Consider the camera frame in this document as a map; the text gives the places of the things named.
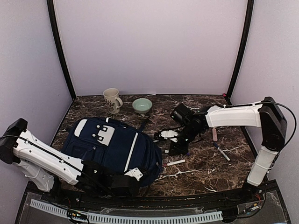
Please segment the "green bowl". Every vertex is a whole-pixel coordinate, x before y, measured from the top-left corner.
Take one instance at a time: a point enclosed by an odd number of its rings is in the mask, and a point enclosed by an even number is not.
[[[140,98],[135,100],[132,103],[132,106],[136,113],[145,114],[148,111],[150,111],[151,107],[153,106],[153,103],[149,99]]]

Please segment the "backpack strap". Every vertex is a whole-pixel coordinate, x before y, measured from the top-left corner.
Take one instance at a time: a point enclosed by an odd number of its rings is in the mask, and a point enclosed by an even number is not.
[[[139,127],[139,131],[143,131],[144,130],[144,128],[145,128],[145,126],[147,125],[147,123],[149,123],[149,121],[150,121],[150,116],[148,116],[142,123],[141,123],[141,125],[140,125],[140,127]]]

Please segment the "brown marble surface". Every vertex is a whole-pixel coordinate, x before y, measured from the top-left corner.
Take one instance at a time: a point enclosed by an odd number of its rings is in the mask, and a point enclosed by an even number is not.
[[[67,113],[52,147],[61,150],[73,123],[83,117],[111,117],[126,122],[136,128],[150,115],[150,122],[144,132],[153,137],[161,129],[178,126],[170,118],[172,110],[180,103],[198,109],[206,105],[224,104],[222,96],[158,95],[148,96],[153,102],[151,111],[136,114],[132,102],[145,96],[121,96],[124,102],[116,115],[107,112],[102,96],[78,97]],[[158,142],[163,152],[163,162],[185,159],[185,163],[166,167],[160,177],[151,185],[148,196],[182,196],[240,188],[254,162],[254,156],[239,127],[217,129],[218,145],[231,159],[228,162],[213,146],[212,131],[208,130],[197,143],[189,145],[190,155],[168,156],[164,153],[170,142]]]

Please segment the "white wall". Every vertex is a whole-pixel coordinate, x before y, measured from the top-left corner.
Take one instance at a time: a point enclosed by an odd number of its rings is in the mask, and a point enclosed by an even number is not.
[[[290,107],[299,119],[299,1],[255,1],[252,25],[237,85],[234,104],[272,96]],[[288,133],[293,120],[286,110]],[[256,146],[262,143],[261,131],[249,128]],[[299,138],[298,132],[284,149],[270,172],[276,179],[288,207],[292,223],[299,223]]]
[[[77,95],[222,94],[246,0],[56,0]]]
[[[46,1],[0,3],[0,135],[18,118],[50,143],[71,103]],[[0,161],[0,223],[14,223],[27,179]]]

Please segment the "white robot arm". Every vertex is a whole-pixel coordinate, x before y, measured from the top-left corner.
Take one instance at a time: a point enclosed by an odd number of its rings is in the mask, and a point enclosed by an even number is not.
[[[262,128],[263,142],[255,163],[243,185],[244,200],[252,197],[285,146],[287,121],[271,97],[246,105],[224,105],[202,108],[194,113],[180,104],[171,117],[181,126],[179,133],[163,131],[159,137],[171,139],[169,155],[186,154],[188,145],[206,129],[220,126],[253,126]]]
[[[135,196],[143,177],[138,168],[116,174],[93,161],[65,155],[31,134],[24,119],[18,119],[0,137],[0,159],[19,167],[44,192],[60,185],[55,175],[89,194]]]

